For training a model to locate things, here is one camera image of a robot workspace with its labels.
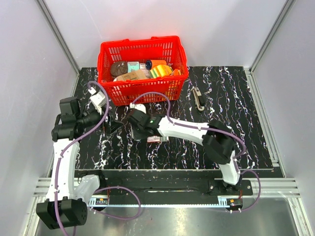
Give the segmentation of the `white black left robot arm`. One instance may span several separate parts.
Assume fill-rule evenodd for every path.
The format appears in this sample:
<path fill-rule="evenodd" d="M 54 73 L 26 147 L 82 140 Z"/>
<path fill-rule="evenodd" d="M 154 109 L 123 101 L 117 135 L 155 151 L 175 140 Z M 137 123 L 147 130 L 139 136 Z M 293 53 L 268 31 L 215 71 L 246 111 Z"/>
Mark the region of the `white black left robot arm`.
<path fill-rule="evenodd" d="M 104 128 L 111 134 L 122 126 L 109 117 L 105 95 L 98 93 L 91 96 L 90 101 L 94 109 L 84 113 L 76 97 L 60 100 L 60 114 L 51 132 L 54 142 L 52 177 L 44 202 L 36 206 L 36 214 L 50 230 L 84 225 L 90 198 L 94 193 L 104 193 L 107 187 L 101 172 L 83 176 L 79 185 L 74 186 L 75 161 L 85 128 Z"/>

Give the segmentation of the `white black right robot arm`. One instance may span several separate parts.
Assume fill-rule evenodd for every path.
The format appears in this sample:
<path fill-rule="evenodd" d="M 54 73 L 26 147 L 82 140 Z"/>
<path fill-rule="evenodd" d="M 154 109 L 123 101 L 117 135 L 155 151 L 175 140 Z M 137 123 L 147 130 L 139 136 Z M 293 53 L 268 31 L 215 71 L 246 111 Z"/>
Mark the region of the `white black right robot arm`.
<path fill-rule="evenodd" d="M 235 143 L 240 143 L 241 140 L 225 130 L 220 130 L 219 122 L 194 123 L 166 115 L 152 117 L 136 108 L 131 109 L 127 120 L 135 140 L 153 136 L 174 137 L 203 146 L 210 160 L 219 165 L 226 193 L 234 195 L 241 190 L 242 177 L 236 165 L 234 148 Z"/>

